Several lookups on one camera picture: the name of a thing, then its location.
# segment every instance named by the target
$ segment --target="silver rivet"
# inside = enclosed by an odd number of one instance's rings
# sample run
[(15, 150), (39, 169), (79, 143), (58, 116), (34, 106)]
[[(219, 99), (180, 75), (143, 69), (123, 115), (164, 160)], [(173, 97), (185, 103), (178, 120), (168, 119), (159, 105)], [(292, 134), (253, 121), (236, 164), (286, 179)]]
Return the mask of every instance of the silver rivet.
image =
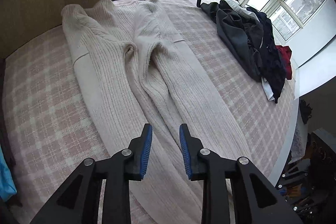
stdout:
[(87, 159), (84, 160), (84, 165), (89, 166), (91, 164), (93, 164), (93, 159), (87, 158)]
[(241, 164), (245, 165), (245, 164), (248, 164), (248, 163), (249, 163), (249, 159), (248, 159), (248, 158), (245, 158), (245, 157), (241, 157), (241, 158), (239, 159), (239, 162), (240, 162)]
[(209, 154), (210, 154), (210, 150), (207, 149), (207, 148), (202, 148), (199, 152), (200, 152), (202, 155), (209, 155)]
[(129, 156), (132, 153), (132, 150), (130, 150), (130, 149), (124, 149), (121, 153), (124, 156)]

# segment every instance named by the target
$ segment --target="pile of clothes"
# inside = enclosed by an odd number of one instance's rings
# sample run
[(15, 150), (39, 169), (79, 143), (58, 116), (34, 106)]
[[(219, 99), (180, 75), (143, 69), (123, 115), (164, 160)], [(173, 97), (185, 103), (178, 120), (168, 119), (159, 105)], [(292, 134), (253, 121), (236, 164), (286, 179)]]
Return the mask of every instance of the pile of clothes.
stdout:
[(202, 10), (217, 25), (217, 33), (246, 73), (262, 83), (267, 99), (278, 103), (285, 79), (292, 79), (288, 46), (276, 46), (271, 20), (235, 0), (203, 3)]

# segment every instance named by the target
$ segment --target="cream knit pants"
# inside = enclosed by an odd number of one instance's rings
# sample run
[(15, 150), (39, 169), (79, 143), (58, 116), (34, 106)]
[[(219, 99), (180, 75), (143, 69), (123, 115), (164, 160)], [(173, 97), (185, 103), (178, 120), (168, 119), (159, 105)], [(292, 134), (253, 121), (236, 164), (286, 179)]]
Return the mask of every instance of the cream knit pants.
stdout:
[(147, 174), (130, 190), (158, 223), (200, 223), (202, 185), (185, 174), (179, 125), (222, 157), (251, 157), (220, 94), (158, 0), (62, 10), (77, 80), (110, 155), (153, 127)]

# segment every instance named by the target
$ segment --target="checkered bedspread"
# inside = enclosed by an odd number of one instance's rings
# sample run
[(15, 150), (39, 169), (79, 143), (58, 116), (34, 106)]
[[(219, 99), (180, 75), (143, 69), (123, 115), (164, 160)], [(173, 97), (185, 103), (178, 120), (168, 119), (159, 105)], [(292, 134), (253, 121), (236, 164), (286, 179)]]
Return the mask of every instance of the checkered bedspread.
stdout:
[[(196, 8), (196, 0), (161, 1), (236, 118), (254, 164), (268, 176), (287, 133), (294, 80), (285, 82), (277, 105), (267, 101), (261, 83), (240, 67), (217, 36), (216, 25)], [(109, 155), (83, 102), (61, 26), (6, 59), (3, 97), (23, 203), (12, 211), (24, 224), (83, 159), (101, 160)], [(132, 194), (130, 202), (132, 223), (154, 223)]]

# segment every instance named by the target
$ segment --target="dark gray garment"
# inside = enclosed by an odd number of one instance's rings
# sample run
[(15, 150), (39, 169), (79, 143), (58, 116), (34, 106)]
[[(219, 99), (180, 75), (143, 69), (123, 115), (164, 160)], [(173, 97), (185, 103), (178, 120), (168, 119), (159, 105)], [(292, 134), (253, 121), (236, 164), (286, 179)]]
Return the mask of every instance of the dark gray garment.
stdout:
[(246, 73), (261, 81), (263, 63), (259, 48), (263, 40), (263, 26), (249, 15), (239, 15), (226, 1), (202, 3), (202, 10), (217, 25), (217, 33)]

